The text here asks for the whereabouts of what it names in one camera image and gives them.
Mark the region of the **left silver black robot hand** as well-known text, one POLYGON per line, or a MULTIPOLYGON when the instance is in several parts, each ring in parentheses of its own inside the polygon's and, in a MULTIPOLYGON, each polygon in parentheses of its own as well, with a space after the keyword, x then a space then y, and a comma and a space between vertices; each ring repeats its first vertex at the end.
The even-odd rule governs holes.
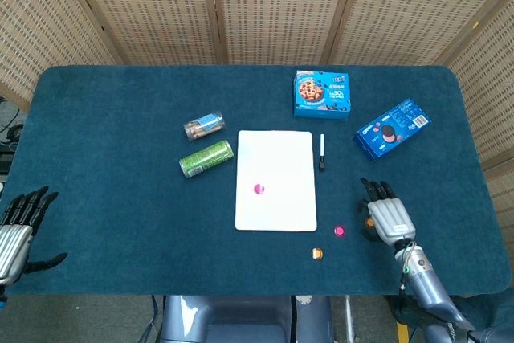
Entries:
POLYGON ((13 198, 1 216, 1 289, 16 283, 21 276, 50 270, 66 258, 63 252, 52 259, 31 262, 29 252, 48 207, 59 196, 43 186, 13 198))

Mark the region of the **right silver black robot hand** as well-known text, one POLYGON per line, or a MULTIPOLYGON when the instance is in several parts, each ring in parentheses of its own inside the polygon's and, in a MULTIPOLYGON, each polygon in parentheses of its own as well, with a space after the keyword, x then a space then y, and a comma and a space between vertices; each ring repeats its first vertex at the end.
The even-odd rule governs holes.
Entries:
POLYGON ((361 178, 368 198, 357 204, 358 214, 364 223, 362 234, 371 242, 382 241, 396 251, 413 242, 415 226, 401 199, 389 183, 361 178))

